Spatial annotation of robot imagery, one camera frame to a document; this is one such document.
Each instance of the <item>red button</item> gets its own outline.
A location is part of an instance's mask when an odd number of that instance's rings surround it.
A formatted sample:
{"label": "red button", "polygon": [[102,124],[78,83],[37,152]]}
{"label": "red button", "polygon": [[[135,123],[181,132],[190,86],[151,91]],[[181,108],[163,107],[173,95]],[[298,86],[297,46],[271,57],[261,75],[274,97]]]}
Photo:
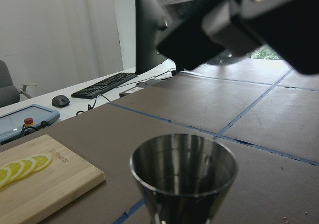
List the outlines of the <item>red button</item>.
{"label": "red button", "polygon": [[32,118],[26,118],[26,119],[24,120],[24,123],[25,123],[25,124],[32,124],[32,123],[33,123],[33,119],[32,119]]}

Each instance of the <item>black mouse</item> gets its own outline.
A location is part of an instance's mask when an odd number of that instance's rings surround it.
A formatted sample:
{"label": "black mouse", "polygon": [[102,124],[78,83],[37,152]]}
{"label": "black mouse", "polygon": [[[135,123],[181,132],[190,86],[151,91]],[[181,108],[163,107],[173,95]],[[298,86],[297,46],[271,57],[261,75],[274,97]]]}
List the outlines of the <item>black mouse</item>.
{"label": "black mouse", "polygon": [[58,108],[66,107],[68,104],[70,104],[70,100],[64,95],[59,95],[52,99],[52,105]]}

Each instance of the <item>tablet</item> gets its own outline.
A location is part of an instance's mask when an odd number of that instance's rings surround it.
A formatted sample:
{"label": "tablet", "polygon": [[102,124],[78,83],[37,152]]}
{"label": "tablet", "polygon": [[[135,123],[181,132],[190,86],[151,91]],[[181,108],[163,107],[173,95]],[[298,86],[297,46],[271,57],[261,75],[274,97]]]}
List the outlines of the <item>tablet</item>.
{"label": "tablet", "polygon": [[30,105],[0,116],[0,142],[19,137],[25,118],[33,118],[32,127],[41,127],[41,122],[54,123],[60,112],[40,105]]}

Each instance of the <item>lemon slice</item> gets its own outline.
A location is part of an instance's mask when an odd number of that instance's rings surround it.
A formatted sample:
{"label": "lemon slice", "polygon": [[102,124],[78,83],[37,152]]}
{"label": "lemon slice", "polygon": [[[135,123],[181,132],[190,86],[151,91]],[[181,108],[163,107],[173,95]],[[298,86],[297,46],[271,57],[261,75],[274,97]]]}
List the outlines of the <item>lemon slice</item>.
{"label": "lemon slice", "polygon": [[11,169],[2,167],[0,168],[0,188],[3,187],[11,176]]}
{"label": "lemon slice", "polygon": [[17,180],[19,176],[21,175],[21,173],[23,172],[24,163],[22,163],[21,161],[14,161],[14,162],[10,162],[6,164],[3,167],[11,169],[11,176],[9,177],[9,180],[7,181],[7,183],[11,183],[14,180]]}
{"label": "lemon slice", "polygon": [[20,161],[24,163],[24,170],[21,173],[21,175],[18,177],[18,179],[28,176],[36,168],[36,161],[33,158],[25,158]]}
{"label": "lemon slice", "polygon": [[46,153],[37,154],[31,158],[33,158],[36,161],[33,173],[45,169],[47,166],[49,166],[49,164],[52,161],[51,155]]}

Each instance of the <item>wooden cutting board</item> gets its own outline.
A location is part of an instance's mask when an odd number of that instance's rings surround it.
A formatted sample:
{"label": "wooden cutting board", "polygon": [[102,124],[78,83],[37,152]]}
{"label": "wooden cutting board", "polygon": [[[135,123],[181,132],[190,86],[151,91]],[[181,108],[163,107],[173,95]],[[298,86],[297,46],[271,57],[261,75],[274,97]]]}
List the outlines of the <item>wooden cutting board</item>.
{"label": "wooden cutting board", "polygon": [[48,135],[0,153],[0,167],[49,153],[40,172],[0,188],[0,224],[35,224],[105,180],[104,173]]}

